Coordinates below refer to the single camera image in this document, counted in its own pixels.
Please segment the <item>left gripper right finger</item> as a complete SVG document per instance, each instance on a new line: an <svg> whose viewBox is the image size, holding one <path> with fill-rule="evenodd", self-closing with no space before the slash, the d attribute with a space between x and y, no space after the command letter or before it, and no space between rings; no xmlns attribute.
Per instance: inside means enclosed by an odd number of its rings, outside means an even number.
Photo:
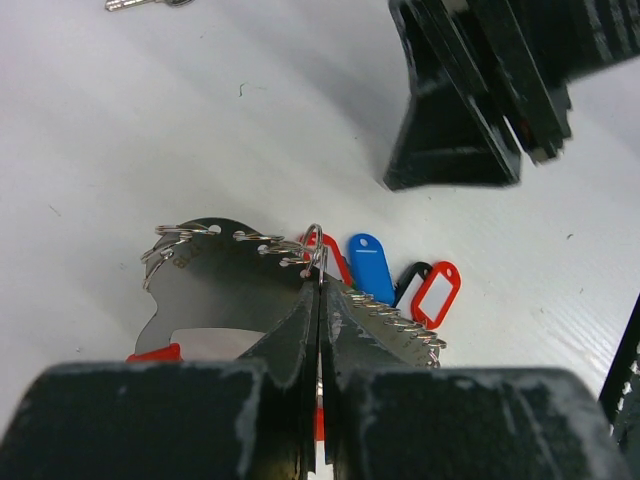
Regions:
<svg viewBox="0 0 640 480"><path fill-rule="evenodd" d="M322 288L325 458L338 479L626 479L596 399L557 368L443 368L440 338Z"/></svg>

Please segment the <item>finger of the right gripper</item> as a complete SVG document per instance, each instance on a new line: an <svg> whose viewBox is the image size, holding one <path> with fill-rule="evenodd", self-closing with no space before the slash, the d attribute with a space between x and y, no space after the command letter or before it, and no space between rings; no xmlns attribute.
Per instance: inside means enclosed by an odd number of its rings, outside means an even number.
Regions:
<svg viewBox="0 0 640 480"><path fill-rule="evenodd" d="M410 97L383 181L422 186L507 187L521 154L491 88L491 51L468 8L392 1Z"/></svg>
<svg viewBox="0 0 640 480"><path fill-rule="evenodd" d="M571 138L567 86L551 78L536 45L530 1L451 1L449 15L522 149L536 164L556 159Z"/></svg>

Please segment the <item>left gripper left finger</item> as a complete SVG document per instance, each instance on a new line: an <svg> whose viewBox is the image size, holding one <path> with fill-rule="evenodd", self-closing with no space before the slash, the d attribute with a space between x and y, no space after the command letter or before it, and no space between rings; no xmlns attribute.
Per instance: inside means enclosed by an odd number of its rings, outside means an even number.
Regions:
<svg viewBox="0 0 640 480"><path fill-rule="evenodd" d="M45 370L1 441L5 479L304 479L315 469L320 293L224 362Z"/></svg>

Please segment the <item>black key tag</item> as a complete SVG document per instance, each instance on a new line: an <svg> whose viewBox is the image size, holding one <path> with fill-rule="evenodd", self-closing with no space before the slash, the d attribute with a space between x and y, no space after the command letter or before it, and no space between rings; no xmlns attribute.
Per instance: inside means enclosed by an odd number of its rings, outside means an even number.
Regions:
<svg viewBox="0 0 640 480"><path fill-rule="evenodd" d="M412 300L417 288L431 271L432 266L426 262L415 262L408 266L394 284L395 297L392 306L397 307L404 297Z"/></svg>

